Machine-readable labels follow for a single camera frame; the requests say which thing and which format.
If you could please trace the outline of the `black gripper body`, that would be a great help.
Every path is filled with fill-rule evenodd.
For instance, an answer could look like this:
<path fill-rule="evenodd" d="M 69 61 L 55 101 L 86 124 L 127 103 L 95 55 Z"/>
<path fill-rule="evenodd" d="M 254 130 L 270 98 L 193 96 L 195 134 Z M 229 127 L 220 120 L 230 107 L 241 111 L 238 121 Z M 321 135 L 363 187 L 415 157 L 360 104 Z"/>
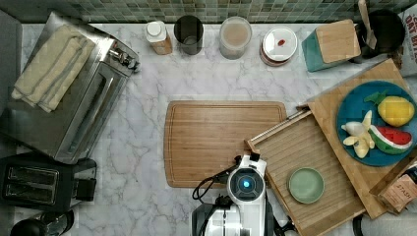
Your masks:
<path fill-rule="evenodd" d="M 255 165 L 259 162 L 260 156 L 257 153 L 237 155 L 234 157 L 237 165 Z"/>

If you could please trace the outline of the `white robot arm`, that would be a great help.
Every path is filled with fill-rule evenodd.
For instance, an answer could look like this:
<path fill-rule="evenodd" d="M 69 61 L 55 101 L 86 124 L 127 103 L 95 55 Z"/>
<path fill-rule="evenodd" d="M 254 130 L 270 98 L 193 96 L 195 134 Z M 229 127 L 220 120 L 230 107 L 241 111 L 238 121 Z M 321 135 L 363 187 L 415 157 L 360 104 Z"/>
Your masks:
<path fill-rule="evenodd" d="M 235 162 L 194 189 L 192 198 L 201 204 L 191 213 L 191 236 L 273 236 L 267 163 L 254 152 L 236 156 Z M 203 196 L 214 183 L 224 184 L 227 194 L 205 203 Z"/>

